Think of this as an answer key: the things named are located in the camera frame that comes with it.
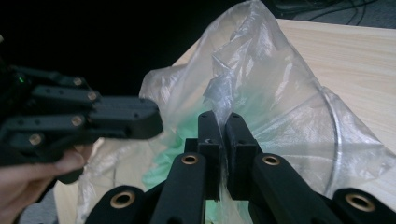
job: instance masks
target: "black plastic part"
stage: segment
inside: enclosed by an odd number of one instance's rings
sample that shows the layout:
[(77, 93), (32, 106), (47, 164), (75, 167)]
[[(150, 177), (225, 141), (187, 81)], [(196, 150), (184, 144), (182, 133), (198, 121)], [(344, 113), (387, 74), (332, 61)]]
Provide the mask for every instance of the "black plastic part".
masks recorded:
[(234, 200), (248, 200), (251, 189), (251, 165), (261, 152), (244, 119), (232, 113), (225, 125), (225, 145), (228, 159), (227, 189)]
[(219, 201), (221, 135), (213, 111), (202, 113), (198, 118), (197, 152), (207, 161), (206, 198)]
[(205, 222), (204, 156), (188, 152), (178, 155), (157, 202), (151, 224), (203, 224)]
[(258, 154), (252, 174), (277, 223), (343, 223), (282, 157)]
[[(106, 96), (93, 107), (88, 116), (92, 126), (98, 131), (110, 131), (101, 136), (150, 139), (163, 131), (158, 106), (150, 99)], [(112, 136), (116, 131), (124, 132), (124, 136)]]
[(148, 223), (144, 210), (145, 193), (132, 186), (119, 186), (108, 191), (92, 209), (85, 224)]
[(332, 209), (345, 223), (396, 223), (396, 213), (360, 189), (337, 190), (332, 197)]

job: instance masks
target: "crumpled plastic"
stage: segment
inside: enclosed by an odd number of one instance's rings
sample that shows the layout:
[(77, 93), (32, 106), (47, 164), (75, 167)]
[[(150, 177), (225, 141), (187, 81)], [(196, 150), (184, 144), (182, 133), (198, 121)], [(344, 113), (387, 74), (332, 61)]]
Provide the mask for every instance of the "crumpled plastic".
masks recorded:
[[(77, 223), (116, 186), (148, 190), (164, 181), (207, 110), (220, 128), (232, 112), (241, 115), (262, 151), (284, 157), (329, 198), (337, 189), (377, 180), (396, 164), (396, 156), (320, 85), (261, 1), (220, 15), (188, 63), (148, 73), (139, 96), (157, 103), (164, 131), (149, 140), (100, 140), (79, 179)], [(224, 186), (220, 202), (206, 202), (206, 222), (251, 223), (248, 203), (233, 201)]]

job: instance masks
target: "table surface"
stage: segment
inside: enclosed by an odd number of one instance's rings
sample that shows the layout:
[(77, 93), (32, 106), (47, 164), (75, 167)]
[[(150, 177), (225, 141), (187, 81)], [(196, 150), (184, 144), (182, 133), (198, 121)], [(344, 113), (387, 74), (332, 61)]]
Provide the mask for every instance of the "table surface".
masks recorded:
[[(337, 94), (396, 153), (396, 30), (277, 20), (322, 86)], [(192, 55), (193, 45), (175, 64)], [(77, 185), (55, 187), (59, 223), (72, 223)]]

